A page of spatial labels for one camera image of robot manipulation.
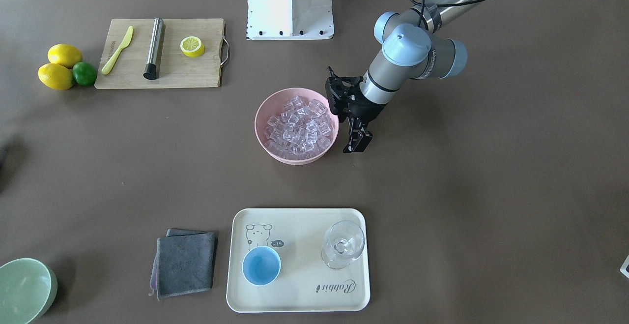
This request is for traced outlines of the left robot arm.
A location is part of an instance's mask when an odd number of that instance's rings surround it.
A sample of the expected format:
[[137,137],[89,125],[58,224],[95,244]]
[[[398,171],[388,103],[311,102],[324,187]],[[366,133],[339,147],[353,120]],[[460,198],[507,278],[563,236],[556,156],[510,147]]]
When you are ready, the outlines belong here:
[[344,153],[362,153],[375,120],[407,80],[449,78],[460,74],[468,59],[465,45],[436,33],[445,24],[487,0],[411,0],[403,13],[386,12],[375,22],[379,53],[364,75],[339,77],[329,69],[325,84],[332,114],[349,122]]

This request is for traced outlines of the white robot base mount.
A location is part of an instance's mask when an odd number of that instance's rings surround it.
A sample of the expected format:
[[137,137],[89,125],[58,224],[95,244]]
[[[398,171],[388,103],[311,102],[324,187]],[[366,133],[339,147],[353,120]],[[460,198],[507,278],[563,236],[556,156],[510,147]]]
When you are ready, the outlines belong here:
[[248,40],[327,40],[335,34],[332,0],[247,0]]

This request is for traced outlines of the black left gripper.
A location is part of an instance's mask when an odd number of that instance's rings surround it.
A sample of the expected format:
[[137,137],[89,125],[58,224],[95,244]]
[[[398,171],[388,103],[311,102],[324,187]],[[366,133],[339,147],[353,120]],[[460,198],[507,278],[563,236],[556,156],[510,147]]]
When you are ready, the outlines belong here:
[[349,122],[349,140],[343,153],[362,153],[373,140],[368,125],[384,110],[386,104],[370,101],[361,91],[363,77],[339,77],[331,67],[327,68],[328,78],[324,84],[330,112],[339,121]]

